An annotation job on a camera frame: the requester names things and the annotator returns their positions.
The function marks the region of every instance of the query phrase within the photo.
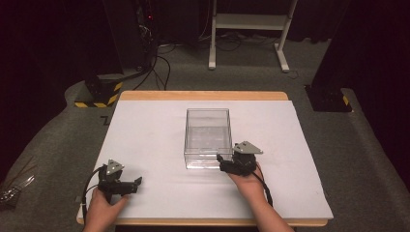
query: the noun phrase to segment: human hand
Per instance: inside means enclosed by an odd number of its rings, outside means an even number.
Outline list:
[[[263,180],[262,172],[259,163],[257,163],[254,173]],[[247,199],[251,200],[265,200],[264,188],[262,183],[252,174],[243,177],[228,173],[228,176],[232,179],[238,188],[238,191]]]
[[[94,188],[83,231],[103,232],[109,225],[114,223],[129,198],[129,195],[124,195],[115,205],[110,205],[106,201],[103,192],[98,188]]]

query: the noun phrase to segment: clear plastic box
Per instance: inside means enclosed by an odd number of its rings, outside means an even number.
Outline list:
[[[187,109],[185,163],[187,168],[219,168],[217,154],[232,156],[229,109]]]

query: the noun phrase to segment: table surface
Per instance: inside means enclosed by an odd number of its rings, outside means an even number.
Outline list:
[[[122,182],[142,176],[115,224],[255,225],[247,202],[218,169],[187,169],[188,108],[228,108],[232,142],[249,141],[274,207],[291,226],[333,218],[292,101],[282,92],[125,91],[117,103],[95,169],[125,165]],[[97,175],[90,187],[98,182]],[[87,205],[91,191],[87,195]],[[79,210],[77,221],[83,222]]]

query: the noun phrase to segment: white metal frame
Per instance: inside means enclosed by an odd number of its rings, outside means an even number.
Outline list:
[[[283,46],[292,22],[298,0],[291,0],[287,15],[263,15],[263,14],[217,14],[217,0],[214,0],[212,17],[211,47],[209,53],[209,69],[217,67],[216,33],[217,28],[229,29],[253,29],[253,30],[277,30],[282,31],[280,42],[275,43],[275,52],[278,55],[280,67],[284,73],[289,72],[286,58],[283,54]]]

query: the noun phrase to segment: finger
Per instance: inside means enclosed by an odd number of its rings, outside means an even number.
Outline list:
[[[96,197],[96,195],[97,195],[97,191],[98,191],[98,189],[97,189],[97,188],[94,188],[94,189],[93,189],[93,195],[92,195],[92,196],[93,196],[93,198],[94,198],[94,197]]]
[[[113,205],[113,208],[115,208],[116,211],[119,213],[127,205],[129,199],[130,199],[129,194],[124,195],[123,197],[121,197],[121,199],[117,203],[115,203],[115,205]]]

